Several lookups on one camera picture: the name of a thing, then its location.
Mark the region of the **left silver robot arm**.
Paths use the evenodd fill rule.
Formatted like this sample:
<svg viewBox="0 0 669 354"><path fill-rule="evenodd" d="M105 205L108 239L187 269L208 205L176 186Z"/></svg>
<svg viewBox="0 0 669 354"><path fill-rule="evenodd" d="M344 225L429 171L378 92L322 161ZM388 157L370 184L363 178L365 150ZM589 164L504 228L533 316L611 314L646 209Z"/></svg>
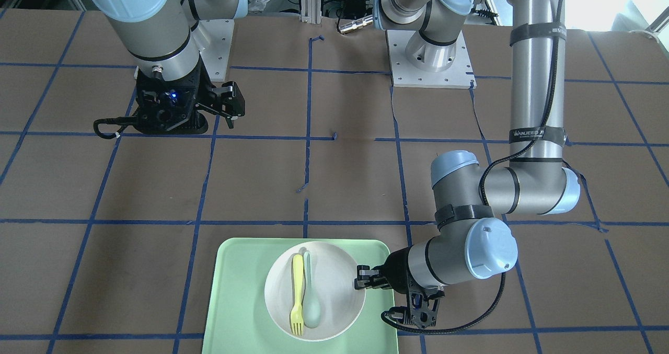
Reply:
<svg viewBox="0 0 669 354"><path fill-rule="evenodd" d="M407 294L488 279L511 270L517 244L497 216L554 215L580 197L576 173L562 165L566 38L564 0L507 0L513 9L510 47L510 154L482 167L469 151L450 151L431 166L438 235L359 267L353 286Z"/></svg>

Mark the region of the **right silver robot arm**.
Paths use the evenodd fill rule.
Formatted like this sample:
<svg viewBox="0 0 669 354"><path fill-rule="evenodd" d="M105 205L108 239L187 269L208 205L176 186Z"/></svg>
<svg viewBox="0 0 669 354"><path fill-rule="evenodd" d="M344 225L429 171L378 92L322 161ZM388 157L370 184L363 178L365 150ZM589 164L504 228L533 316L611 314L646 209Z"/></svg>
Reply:
<svg viewBox="0 0 669 354"><path fill-rule="evenodd" d="M203 134L204 113L224 118L228 128L245 115L236 82L222 82L232 35L207 29L232 25L248 13L248 0L92 0L114 28L137 65L130 116L94 121L107 140L129 126L143 134Z"/></svg>

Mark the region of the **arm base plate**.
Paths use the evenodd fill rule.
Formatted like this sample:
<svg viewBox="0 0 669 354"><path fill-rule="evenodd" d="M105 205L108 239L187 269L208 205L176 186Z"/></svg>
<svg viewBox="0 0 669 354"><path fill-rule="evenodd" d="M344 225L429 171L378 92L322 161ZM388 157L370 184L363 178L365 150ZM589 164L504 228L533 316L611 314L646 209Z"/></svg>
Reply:
<svg viewBox="0 0 669 354"><path fill-rule="evenodd" d="M430 44L417 31L387 30L386 35L395 87L477 87L463 33L447 46Z"/></svg>
<svg viewBox="0 0 669 354"><path fill-rule="evenodd" d="M191 33L212 82L226 81L234 26L232 19L201 20Z"/></svg>

